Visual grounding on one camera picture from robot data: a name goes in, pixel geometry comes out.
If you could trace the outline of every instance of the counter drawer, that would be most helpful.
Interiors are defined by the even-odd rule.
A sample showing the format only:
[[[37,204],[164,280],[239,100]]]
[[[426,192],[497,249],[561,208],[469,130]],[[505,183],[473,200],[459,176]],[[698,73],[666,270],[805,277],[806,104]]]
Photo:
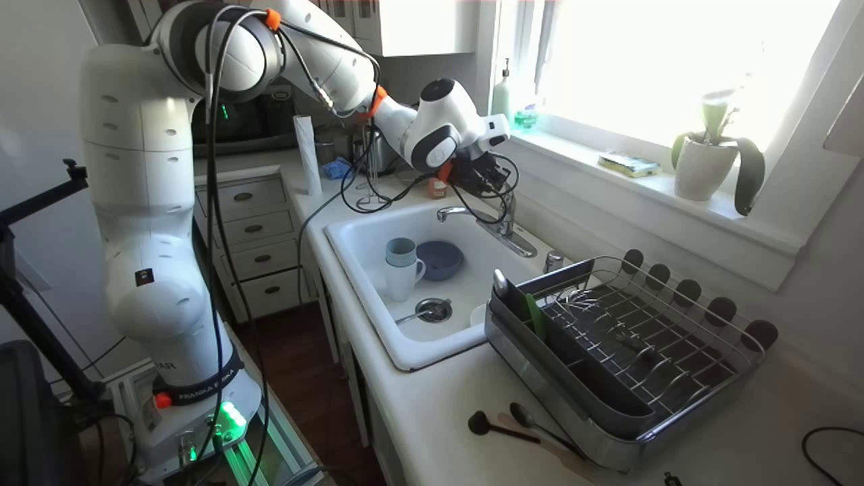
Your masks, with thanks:
[[[260,274],[268,274],[268,273],[281,273],[281,270],[289,270],[296,264],[296,249],[293,249],[293,239],[281,235],[281,237],[269,237],[269,239],[262,239],[262,242],[253,242],[247,249],[237,249],[237,251],[229,251],[233,254],[233,261],[235,261],[235,270],[237,270],[237,277],[239,280],[247,280],[247,277],[260,277]],[[233,270],[226,264],[226,254],[218,254],[216,258],[216,270],[218,270],[218,277],[233,282]]]
[[[285,270],[285,273],[242,280],[239,285],[247,300],[252,318],[281,313],[281,309],[289,309],[299,303],[310,303],[312,297],[308,292],[301,297],[296,297],[296,273],[299,270]],[[226,300],[229,300],[237,320],[247,320],[237,285],[226,289]]]
[[[293,224],[291,224],[291,216],[285,208],[279,212],[262,212],[262,216],[252,216],[252,219],[225,220],[225,237],[226,237],[229,249],[252,245],[264,237],[291,235],[291,228],[293,228]]]
[[[206,187],[196,188],[196,200],[203,208],[208,208]],[[273,212],[276,208],[285,208],[285,192],[281,188],[279,178],[218,183],[218,204],[225,220],[252,212]]]

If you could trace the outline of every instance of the drain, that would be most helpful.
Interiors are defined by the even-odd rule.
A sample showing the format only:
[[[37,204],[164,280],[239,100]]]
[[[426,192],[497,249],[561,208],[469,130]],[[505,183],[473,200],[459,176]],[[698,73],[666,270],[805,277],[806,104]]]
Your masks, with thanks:
[[[426,300],[416,303],[411,315],[399,315],[396,324],[401,324],[408,318],[422,318],[422,320],[436,324],[436,320],[445,320],[450,315],[453,315],[450,300],[426,297]]]

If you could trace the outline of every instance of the dish rack tray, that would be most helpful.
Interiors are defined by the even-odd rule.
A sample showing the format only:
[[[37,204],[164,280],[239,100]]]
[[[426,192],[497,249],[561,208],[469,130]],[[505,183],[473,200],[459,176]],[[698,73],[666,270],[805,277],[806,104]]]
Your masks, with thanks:
[[[589,258],[519,285],[497,273],[486,334],[592,461],[631,469],[778,340],[771,324],[742,326],[731,300],[698,305],[694,289],[639,258]]]

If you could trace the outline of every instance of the sink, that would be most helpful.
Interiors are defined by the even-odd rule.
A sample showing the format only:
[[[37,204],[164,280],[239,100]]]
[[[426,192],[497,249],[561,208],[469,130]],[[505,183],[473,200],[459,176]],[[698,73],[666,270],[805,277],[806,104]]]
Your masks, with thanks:
[[[436,220],[436,210],[450,204],[453,200],[422,201],[327,227],[328,245],[347,273],[388,358],[399,370],[435,365],[486,340],[484,320],[493,270],[503,270],[511,280],[527,280],[543,270],[547,245],[527,235],[540,249],[540,257],[524,258],[469,216]],[[461,249],[463,266],[447,280],[422,280],[405,303],[392,303],[381,292],[382,245],[388,237],[414,237],[416,242],[447,239]],[[450,300],[453,313],[435,324],[422,318],[396,324],[399,315],[411,315],[426,297]]]

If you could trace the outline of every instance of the window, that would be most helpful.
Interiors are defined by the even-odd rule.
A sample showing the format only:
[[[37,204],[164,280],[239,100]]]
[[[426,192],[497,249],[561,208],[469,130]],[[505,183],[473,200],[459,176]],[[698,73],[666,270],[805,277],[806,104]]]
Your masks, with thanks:
[[[516,145],[532,157],[520,169],[543,193],[580,181],[555,197],[616,212],[611,224],[648,228],[769,289],[792,273],[860,160],[823,147],[864,73],[859,0],[503,0],[493,64],[505,56],[536,100],[540,124]],[[736,89],[729,134],[754,138],[771,169],[744,219],[725,210],[733,172],[725,200],[688,201],[675,197],[669,172],[627,183],[589,161],[596,150],[666,160],[675,134],[701,127],[698,96],[713,89]]]
[[[546,114],[669,145],[733,89],[729,133],[775,141],[836,0],[540,0],[516,76]]]

